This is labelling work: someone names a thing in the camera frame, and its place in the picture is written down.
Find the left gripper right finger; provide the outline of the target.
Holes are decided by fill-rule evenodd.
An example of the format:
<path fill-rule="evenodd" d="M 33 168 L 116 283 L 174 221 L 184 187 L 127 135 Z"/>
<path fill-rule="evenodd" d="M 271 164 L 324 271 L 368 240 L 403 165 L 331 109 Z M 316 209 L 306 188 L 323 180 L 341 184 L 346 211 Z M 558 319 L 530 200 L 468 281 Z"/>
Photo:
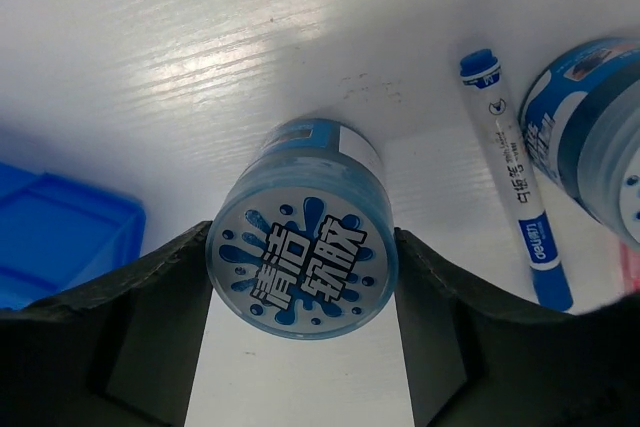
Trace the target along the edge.
<path fill-rule="evenodd" d="M 397 229 L 395 291 L 418 426 L 635 426 L 639 297 L 546 309 Z"/>

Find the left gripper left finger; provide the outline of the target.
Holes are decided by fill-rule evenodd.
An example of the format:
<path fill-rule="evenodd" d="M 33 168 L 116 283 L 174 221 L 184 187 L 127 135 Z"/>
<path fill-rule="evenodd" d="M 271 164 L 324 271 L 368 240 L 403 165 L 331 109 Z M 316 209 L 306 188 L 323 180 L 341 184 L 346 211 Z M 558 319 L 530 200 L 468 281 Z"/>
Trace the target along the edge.
<path fill-rule="evenodd" d="M 212 295 L 209 227 L 2 311 L 2 425 L 184 425 Z"/>

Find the blue cleaning gel jar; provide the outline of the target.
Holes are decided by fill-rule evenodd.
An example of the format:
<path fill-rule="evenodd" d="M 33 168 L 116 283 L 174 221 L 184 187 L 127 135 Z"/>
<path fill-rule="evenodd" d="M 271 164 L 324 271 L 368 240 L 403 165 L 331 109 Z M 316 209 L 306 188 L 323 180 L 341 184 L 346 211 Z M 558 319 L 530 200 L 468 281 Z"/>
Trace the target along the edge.
<path fill-rule="evenodd" d="M 230 310 L 269 334 L 324 340 L 364 326 L 399 273 L 374 147 L 330 119 L 275 128 L 213 220 L 206 264 Z"/>

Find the blue white whiteboard marker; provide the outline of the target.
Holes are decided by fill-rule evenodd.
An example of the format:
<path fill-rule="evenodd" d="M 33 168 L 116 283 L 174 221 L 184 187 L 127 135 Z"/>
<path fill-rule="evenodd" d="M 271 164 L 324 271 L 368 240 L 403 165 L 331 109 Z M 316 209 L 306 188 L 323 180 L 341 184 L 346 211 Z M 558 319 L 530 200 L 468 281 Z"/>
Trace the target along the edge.
<path fill-rule="evenodd" d="M 573 296 L 501 64 L 492 50 L 481 49 L 463 57 L 459 66 L 465 108 L 528 265 L 537 301 L 566 312 Z"/>

